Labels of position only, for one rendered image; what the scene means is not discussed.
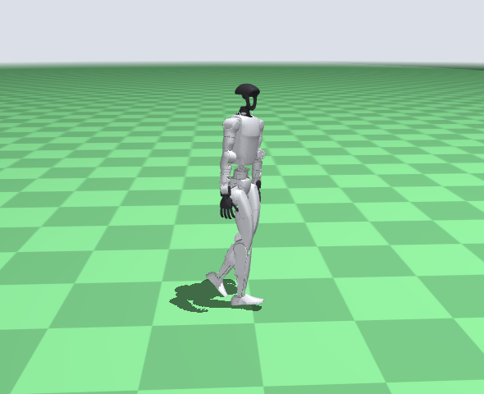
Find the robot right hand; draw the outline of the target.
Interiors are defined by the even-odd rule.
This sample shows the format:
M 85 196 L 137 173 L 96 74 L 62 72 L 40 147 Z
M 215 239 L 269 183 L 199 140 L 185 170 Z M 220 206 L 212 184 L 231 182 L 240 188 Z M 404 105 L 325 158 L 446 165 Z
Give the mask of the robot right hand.
M 221 191 L 221 188 L 220 188 L 220 191 Z M 230 188 L 230 186 L 228 186 L 228 194 L 222 194 L 221 193 L 222 199 L 221 199 L 221 203 L 220 203 L 220 207 L 221 207 L 220 211 L 221 211 L 221 217 L 222 218 L 225 217 L 225 218 L 231 219 L 231 216 L 233 218 L 235 218 L 235 216 L 233 214 L 233 210 L 232 210 L 232 205 L 235 208 L 235 210 L 237 212 L 239 212 L 239 210 L 237 209 L 237 207 L 235 206 L 235 204 L 232 202 L 232 198 L 230 198 L 230 196 L 231 196 L 231 188 Z M 229 210 L 231 211 L 231 216 L 230 216 L 230 211 Z M 223 216 L 223 211 L 224 211 L 224 216 Z M 227 211 L 227 216 L 228 217 L 226 216 L 226 211 Z

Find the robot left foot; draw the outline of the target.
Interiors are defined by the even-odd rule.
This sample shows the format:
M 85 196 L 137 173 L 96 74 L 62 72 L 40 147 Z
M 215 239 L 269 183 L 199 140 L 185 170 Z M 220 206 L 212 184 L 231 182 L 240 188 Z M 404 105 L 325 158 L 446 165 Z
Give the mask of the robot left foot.
M 222 281 L 219 281 L 218 277 L 216 277 L 216 273 L 215 272 L 211 272 L 211 273 L 208 273 L 206 275 L 206 277 L 208 278 L 208 280 L 210 282 L 212 282 L 212 284 L 221 292 L 221 294 L 224 296 L 224 297 L 228 297 L 228 294 L 226 292 L 226 289 L 224 287 L 224 282 Z

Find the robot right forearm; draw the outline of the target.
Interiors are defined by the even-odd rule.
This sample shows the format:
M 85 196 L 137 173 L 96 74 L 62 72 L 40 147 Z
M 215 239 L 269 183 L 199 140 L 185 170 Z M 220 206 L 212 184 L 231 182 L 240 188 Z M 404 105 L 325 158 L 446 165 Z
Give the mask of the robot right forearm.
M 221 178 L 219 180 L 222 194 L 228 194 L 228 186 L 231 183 L 230 176 L 231 176 L 232 166 L 230 164 L 227 164 L 228 160 L 229 160 L 229 154 L 227 152 L 224 152 L 221 156 L 221 162 L 220 162 Z

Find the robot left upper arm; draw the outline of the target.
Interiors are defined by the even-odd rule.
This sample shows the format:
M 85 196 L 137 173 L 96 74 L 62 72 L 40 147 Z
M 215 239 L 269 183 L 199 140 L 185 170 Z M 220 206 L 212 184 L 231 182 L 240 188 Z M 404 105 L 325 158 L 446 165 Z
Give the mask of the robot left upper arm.
M 258 140 L 258 151 L 257 151 L 256 159 L 261 160 L 261 159 L 263 159 L 265 157 L 264 150 L 260 149 L 260 144 L 262 143 L 264 122 L 261 119 L 259 119 L 259 122 L 260 122 L 260 136 L 259 136 L 259 140 Z

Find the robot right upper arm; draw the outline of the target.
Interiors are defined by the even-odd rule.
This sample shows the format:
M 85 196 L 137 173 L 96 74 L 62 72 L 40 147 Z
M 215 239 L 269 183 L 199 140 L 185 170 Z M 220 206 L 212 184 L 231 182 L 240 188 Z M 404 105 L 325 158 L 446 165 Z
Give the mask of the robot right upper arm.
M 228 163 L 234 163 L 236 161 L 236 154 L 232 152 L 235 143 L 235 133 L 240 128 L 240 119 L 237 117 L 227 118 L 223 122 L 223 150 L 222 153 L 227 152 L 229 154 Z

